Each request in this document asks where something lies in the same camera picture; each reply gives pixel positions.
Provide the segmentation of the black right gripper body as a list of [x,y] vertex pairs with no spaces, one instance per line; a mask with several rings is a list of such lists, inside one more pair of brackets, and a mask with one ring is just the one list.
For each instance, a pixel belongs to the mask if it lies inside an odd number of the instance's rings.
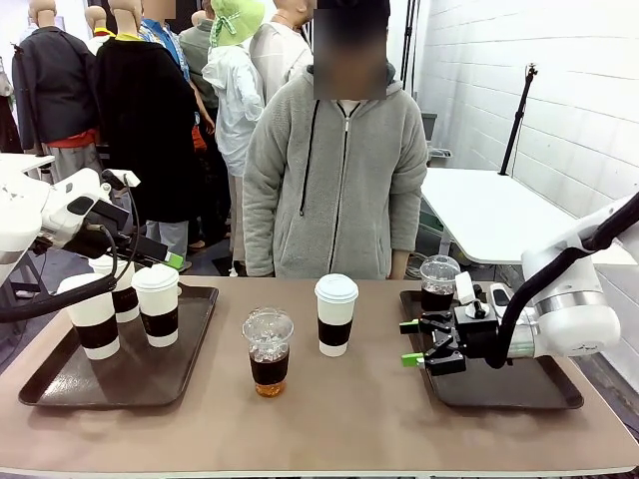
[[499,320],[488,304],[480,306],[480,317],[473,304],[458,306],[454,309],[454,323],[457,344],[460,352],[467,358],[486,357],[496,345]]

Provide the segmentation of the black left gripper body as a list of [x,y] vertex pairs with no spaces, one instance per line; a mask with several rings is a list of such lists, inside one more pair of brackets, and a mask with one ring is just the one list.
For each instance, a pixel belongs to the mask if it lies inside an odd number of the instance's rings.
[[130,239],[123,233],[128,212],[97,200],[80,222],[65,250],[88,258],[102,255],[125,258]]

